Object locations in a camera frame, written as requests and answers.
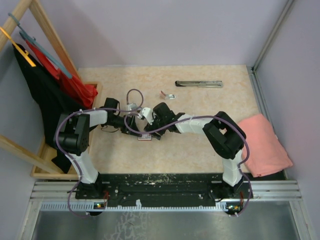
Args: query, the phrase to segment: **hanging cloth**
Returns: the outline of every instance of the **hanging cloth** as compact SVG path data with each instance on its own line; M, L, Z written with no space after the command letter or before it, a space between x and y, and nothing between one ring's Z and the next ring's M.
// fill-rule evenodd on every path
M31 65L31 67L35 67L35 63L28 57L29 53L27 51L23 51L15 41L11 38L11 36L4 30L2 27L0 27L0 30L3 32L3 34L10 40L12 43L13 47L15 47L19 53L25 58L25 60Z
M62 70L62 72L68 76L69 79L72 78L72 75L68 70L65 68L63 64L61 64L58 60L56 60L49 52L47 52L37 41L34 37L31 37L28 35L28 33L23 29L18 19L12 14L8 13L8 15L15 21L16 26L21 29L19 31L19 34L24 40L28 40L29 43L32 43L32 45L36 46L50 61L52 61L58 68Z
M98 95L97 89L91 84L83 84L82 81L74 75L72 75L72 78L69 79L59 68L56 69L49 59L37 47L32 45L26 39L25 42L34 52L40 63L56 79L61 91L73 98L77 103L90 109L95 97Z
M18 44L18 46L23 51L25 50L22 45ZM45 142L54 148L55 133L60 115L85 108L62 92L54 78L32 55L29 54L28 57L35 63L35 67L32 67L16 48L13 49L31 96L40 107ZM70 169L71 162L59 151L57 155L58 156L52 161L61 168L64 173L67 173Z

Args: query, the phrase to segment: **red object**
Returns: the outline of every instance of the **red object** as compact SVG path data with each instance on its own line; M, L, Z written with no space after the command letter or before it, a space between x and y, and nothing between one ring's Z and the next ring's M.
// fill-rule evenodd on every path
M83 84L83 82L74 75L72 75L72 78L68 78L59 68L56 69L46 55L44 55L38 48L33 46L27 40L25 42L34 52L40 63L58 82L61 91L69 95L85 108L90 109L94 103L95 97L98 95L97 89L91 84Z

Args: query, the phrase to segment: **wooden rack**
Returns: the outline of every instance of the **wooden rack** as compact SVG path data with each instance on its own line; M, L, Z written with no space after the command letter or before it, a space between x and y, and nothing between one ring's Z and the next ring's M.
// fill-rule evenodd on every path
M31 13L33 14L34 18L36 19L40 27L42 28L45 36L49 40L50 44L59 56L65 68L71 74L81 79L65 46L63 45L53 24L49 20L46 11L40 3L40 0L20 0L20 2L16 5L16 7L11 13L16 17L16 19L20 21L28 8L30 9ZM11 35L16 26L16 22L11 17L8 17L2 28L9 35ZM6 45L7 40L8 38L2 32L0 32L0 51L2 51L2 49ZM86 82L86 84L94 85L97 88L98 93L102 91L102 85L99 82ZM99 102L99 96L100 94L98 94L95 101L93 102L93 107L97 107L96 104ZM16 144L15 142L11 141L3 135L0 135L0 148L30 164L33 164L34 167L32 169L31 176L35 178L62 180L78 179L78 175L72 166L69 173L64 174L61 171L61 169L59 169L53 162L51 162L51 159L57 156L57 151L45 144L44 137L38 154L34 154L28 151L24 147Z

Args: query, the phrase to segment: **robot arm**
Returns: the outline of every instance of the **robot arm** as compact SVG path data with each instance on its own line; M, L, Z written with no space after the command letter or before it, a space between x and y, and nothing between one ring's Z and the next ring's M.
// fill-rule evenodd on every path
M107 98L104 107L116 109L118 104L119 102L117 100ZM124 134L139 136L139 134L133 133L126 128L124 124L125 118L123 116L116 115L115 113L115 110L93 110L91 112L76 115L70 118L59 132L59 143L61 147L72 156L73 159L69 156L67 157L71 160L78 175L80 173L74 161L76 161L81 168L81 182L83 184L94 184L99 177L99 173L93 166L87 150L90 128L97 125L113 126L115 128L120 128L121 132ZM244 143L238 134L229 126L212 118L198 119L185 113L174 114L164 102L158 104L153 109L142 108L139 113L140 118L146 119L148 122L144 128L147 132L157 130L183 119L191 118L166 127L163 130L159 130L156 133L153 133L152 136L160 140L166 130L180 134L196 133L206 135L216 153L222 157L224 168L222 176L223 181L231 187L234 187L241 181L242 175L239 172L238 164L242 161L241 153ZM61 115L59 125L67 116L68 115L66 114ZM246 137L245 133L225 112L221 111L216 116L231 123L244 137ZM127 118L127 124L130 128L138 131L135 117L129 116Z
M194 133L206 135L216 153L222 157L223 181L231 187L234 187L241 181L242 174L239 172L238 165L242 161L241 155L244 143L239 135L228 125L212 118L194 118L194 116L185 113L175 115L164 102L155 106L150 114L152 115L152 122L148 121L147 126L144 128L147 132L176 121L190 119L153 133L152 136L160 140L166 130L180 134ZM225 112L220 111L216 116L232 124L246 138L246 134Z

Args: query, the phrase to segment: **table surface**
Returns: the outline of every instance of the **table surface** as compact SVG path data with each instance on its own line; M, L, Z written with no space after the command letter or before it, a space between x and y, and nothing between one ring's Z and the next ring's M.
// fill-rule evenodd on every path
M144 95L143 107L153 108L165 102L171 110L189 115L215 115L226 112L235 122L259 113L245 65L145 66L80 68L84 82L103 84L101 106L107 97L126 105L132 88ZM176 87L175 81L223 81L223 88ZM174 94L164 100L160 94ZM137 92L129 95L131 103L141 102ZM137 119L143 131L145 120ZM161 140L138 141L135 136L109 133L97 127L93 133L90 155L96 169L103 174L138 173L222 173L221 157L205 135L166 132Z

